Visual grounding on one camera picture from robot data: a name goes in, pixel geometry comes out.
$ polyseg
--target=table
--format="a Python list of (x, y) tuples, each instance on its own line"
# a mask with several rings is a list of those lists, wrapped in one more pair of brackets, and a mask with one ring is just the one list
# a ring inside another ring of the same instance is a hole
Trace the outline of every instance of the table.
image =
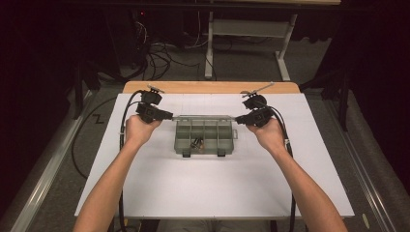
[[(75, 215), (118, 153), (119, 123), (130, 93), (148, 83), (163, 89), (160, 109), (178, 114), (239, 114), (244, 90), (267, 82), (129, 82), (119, 95)], [(294, 83), (275, 83), (263, 91), (282, 114), (295, 160), (329, 194), (343, 217), (354, 216), (335, 167), (308, 108)], [(272, 157), (243, 125), (232, 155), (175, 154), (175, 122), (163, 121), (139, 151), (124, 186), (127, 218), (283, 219), (290, 216), (291, 192)]]
[[(296, 5), (338, 5), (340, 0), (229, 0), (227, 2), (249, 2), (267, 4), (296, 4)], [(205, 78), (211, 79), (214, 66), (213, 37), (214, 35), (229, 36), (253, 36), (253, 37), (273, 37), (282, 39), (280, 51), (276, 51), (276, 58), (283, 81), (290, 81), (289, 73), (284, 63), (284, 54), (289, 45), (293, 28), (295, 27), (297, 14), (292, 14), (289, 21), (253, 21), (253, 20), (232, 20), (214, 19), (214, 13), (210, 12), (208, 23), (208, 47), (205, 62)]]

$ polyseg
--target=forearm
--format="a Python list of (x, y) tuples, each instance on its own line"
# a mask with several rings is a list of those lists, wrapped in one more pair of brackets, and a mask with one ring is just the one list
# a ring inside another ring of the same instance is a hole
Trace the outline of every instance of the forearm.
[(102, 174), (84, 202), (74, 231), (104, 231), (108, 228), (121, 196), (132, 160), (140, 145), (125, 144)]
[(286, 150), (272, 152), (311, 231), (347, 231), (328, 195)]

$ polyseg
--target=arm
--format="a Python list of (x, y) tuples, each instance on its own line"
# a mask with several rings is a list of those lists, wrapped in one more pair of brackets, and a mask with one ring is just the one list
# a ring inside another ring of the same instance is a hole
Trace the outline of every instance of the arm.
[(277, 162), (292, 189), (302, 217), (311, 231), (347, 231), (340, 214), (326, 193), (290, 157), (283, 144), (278, 120), (271, 119), (262, 128), (247, 126), (260, 145)]
[(91, 190), (73, 231), (106, 231), (114, 217), (123, 184), (139, 148), (145, 144), (160, 121), (144, 123), (133, 115), (127, 121), (126, 143)]

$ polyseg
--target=white table surface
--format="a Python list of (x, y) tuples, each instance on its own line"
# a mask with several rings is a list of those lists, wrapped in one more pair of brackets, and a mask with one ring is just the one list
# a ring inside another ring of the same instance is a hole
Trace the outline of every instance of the white table surface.
[[(79, 200), (86, 196), (119, 152), (121, 118), (131, 94), (120, 94)], [(343, 217), (350, 202), (303, 94), (265, 94), (283, 116), (294, 159), (325, 190)], [(237, 94), (162, 94), (160, 109), (177, 115), (248, 114)], [(136, 104), (128, 115), (134, 114)], [(163, 121), (139, 150), (124, 186), (128, 218), (280, 219), (290, 216), (291, 191), (273, 158), (244, 125), (232, 155), (192, 155), (173, 149), (176, 122)]]

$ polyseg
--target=hand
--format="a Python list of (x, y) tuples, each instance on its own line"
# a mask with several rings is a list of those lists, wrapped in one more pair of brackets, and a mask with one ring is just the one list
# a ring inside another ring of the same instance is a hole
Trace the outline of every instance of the hand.
[(139, 115), (132, 115), (126, 122), (126, 143), (142, 146), (151, 137), (154, 129), (161, 124), (161, 121), (145, 123)]
[(256, 135), (259, 144), (272, 155), (285, 150), (283, 133), (277, 119), (271, 119), (262, 128), (248, 125), (247, 128)]

